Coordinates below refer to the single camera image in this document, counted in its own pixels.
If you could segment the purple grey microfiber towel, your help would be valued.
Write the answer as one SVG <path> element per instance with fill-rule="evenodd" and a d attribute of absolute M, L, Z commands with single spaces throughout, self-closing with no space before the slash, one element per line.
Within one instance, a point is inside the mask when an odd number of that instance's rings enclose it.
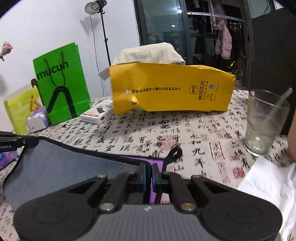
<path fill-rule="evenodd" d="M 165 158 L 121 156 L 71 147 L 49 138 L 37 138 L 34 147 L 24 147 L 16 165 L 4 181 L 4 195 L 13 211 L 22 204 L 99 174 L 109 179 L 123 172 L 135 172 L 141 163 L 152 172 L 161 171 L 183 154 L 173 147 Z"/>

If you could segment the purple tissue pack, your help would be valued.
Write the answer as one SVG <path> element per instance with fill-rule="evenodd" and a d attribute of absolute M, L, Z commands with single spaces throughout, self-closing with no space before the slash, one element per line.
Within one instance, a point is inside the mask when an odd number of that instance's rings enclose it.
<path fill-rule="evenodd" d="M 40 107 L 26 119 L 26 125 L 31 133 L 45 130 L 51 125 L 45 106 Z"/>

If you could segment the yellow-green carton box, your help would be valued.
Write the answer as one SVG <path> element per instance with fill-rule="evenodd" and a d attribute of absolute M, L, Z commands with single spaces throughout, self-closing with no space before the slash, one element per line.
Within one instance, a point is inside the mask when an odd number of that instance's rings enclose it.
<path fill-rule="evenodd" d="M 18 135 L 24 135 L 28 132 L 26 119 L 42 106 L 37 88 L 30 84 L 4 99 L 4 107 L 13 130 Z"/>

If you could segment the crumpled white paper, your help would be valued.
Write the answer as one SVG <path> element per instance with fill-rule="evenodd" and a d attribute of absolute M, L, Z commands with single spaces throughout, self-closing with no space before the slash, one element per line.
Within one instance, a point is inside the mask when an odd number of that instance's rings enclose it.
<path fill-rule="evenodd" d="M 275 205 L 282 215 L 276 240 L 295 240 L 295 163 L 278 167 L 259 157 L 237 189 Z"/>

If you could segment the calligraphy print tablecloth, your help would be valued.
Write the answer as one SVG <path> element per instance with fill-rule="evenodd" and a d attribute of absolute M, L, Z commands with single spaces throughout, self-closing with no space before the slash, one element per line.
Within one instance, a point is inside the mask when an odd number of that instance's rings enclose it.
<path fill-rule="evenodd" d="M 39 135 L 80 149 L 154 158 L 180 146 L 183 156 L 168 165 L 169 171 L 186 178 L 199 174 L 235 188 L 255 161 L 243 145 L 247 106 L 248 92 L 234 90 L 223 113 L 134 110 L 100 125 L 75 118 Z"/>

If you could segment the green mucun paper bag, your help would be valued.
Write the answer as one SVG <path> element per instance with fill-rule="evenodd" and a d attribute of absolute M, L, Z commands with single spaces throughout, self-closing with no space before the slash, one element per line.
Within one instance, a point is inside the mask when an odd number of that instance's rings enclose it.
<path fill-rule="evenodd" d="M 71 43 L 33 60 L 40 97 L 52 125 L 91 108 L 78 46 Z"/>

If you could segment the dried pink roses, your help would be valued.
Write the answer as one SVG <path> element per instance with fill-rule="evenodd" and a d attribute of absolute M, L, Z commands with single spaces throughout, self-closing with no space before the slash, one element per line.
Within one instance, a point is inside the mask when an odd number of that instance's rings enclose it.
<path fill-rule="evenodd" d="M 4 42 L 1 52 L 0 52 L 0 59 L 4 61 L 4 56 L 6 56 L 7 54 L 10 54 L 10 52 L 12 51 L 13 47 L 9 42 Z"/>

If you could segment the white red flat box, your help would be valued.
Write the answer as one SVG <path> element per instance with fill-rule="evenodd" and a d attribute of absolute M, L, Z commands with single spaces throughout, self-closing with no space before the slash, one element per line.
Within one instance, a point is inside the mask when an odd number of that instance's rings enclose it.
<path fill-rule="evenodd" d="M 82 113 L 79 118 L 81 121 L 98 125 L 103 123 L 103 121 L 107 120 L 113 114 L 112 99 L 105 99 Z"/>

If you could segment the clear drinking glass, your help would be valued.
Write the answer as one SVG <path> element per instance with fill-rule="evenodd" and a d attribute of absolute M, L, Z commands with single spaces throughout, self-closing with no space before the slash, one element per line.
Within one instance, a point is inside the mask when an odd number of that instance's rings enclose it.
<path fill-rule="evenodd" d="M 244 146 L 253 156 L 266 155 L 276 137 L 281 134 L 290 111 L 287 98 L 292 92 L 288 88 L 279 96 L 262 89 L 249 91 Z"/>

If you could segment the yellow paper delivery bag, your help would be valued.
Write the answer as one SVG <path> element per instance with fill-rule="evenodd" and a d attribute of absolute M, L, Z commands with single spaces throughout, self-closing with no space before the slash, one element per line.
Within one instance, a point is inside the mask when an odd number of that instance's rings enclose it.
<path fill-rule="evenodd" d="M 116 115 L 145 111 L 227 111 L 236 77 L 203 65 L 126 63 L 109 68 Z"/>

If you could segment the glass straw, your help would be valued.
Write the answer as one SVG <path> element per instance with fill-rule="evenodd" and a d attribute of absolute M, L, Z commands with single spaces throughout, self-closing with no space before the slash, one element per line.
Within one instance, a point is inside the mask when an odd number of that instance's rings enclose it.
<path fill-rule="evenodd" d="M 277 131 L 280 133 L 285 121 L 287 120 L 288 112 L 290 111 L 290 104 L 285 107 L 287 98 L 293 93 L 293 89 L 289 87 L 285 93 L 280 96 L 280 99 L 276 102 L 275 106 L 272 108 L 271 112 L 264 119 L 263 124 L 272 123 L 273 121 L 277 124 Z"/>

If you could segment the pink hanging jacket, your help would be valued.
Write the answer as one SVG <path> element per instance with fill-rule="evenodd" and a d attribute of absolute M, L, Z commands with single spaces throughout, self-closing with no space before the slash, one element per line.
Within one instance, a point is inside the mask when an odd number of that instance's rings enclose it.
<path fill-rule="evenodd" d="M 215 45 L 215 53 L 223 59 L 229 60 L 232 50 L 232 37 L 224 20 L 221 20 L 216 27 L 219 32 Z"/>

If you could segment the cream folded blanket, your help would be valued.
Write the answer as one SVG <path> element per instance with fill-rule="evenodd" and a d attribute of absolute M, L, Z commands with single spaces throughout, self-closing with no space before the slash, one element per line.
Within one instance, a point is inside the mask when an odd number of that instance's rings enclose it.
<path fill-rule="evenodd" d="M 134 62 L 176 65 L 186 64 L 185 60 L 175 50 L 173 45 L 163 42 L 123 49 L 119 54 L 116 55 L 114 61 L 112 62 L 112 65 Z"/>

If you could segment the black speaker cabinet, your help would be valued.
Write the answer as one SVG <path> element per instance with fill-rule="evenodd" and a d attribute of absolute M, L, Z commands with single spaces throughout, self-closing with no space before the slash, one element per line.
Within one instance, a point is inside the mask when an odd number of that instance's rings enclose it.
<path fill-rule="evenodd" d="M 251 89 L 282 95 L 295 89 L 295 16 L 284 8 L 252 20 Z"/>

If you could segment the black sliding door frame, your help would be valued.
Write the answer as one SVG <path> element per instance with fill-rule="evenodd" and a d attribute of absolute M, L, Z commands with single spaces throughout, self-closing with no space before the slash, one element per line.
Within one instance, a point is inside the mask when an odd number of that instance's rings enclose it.
<path fill-rule="evenodd" d="M 247 1 L 134 1 L 141 45 L 167 42 L 185 62 L 215 67 L 236 76 L 236 88 L 250 79 L 250 12 Z M 217 54 L 224 22 L 232 38 L 229 58 Z"/>

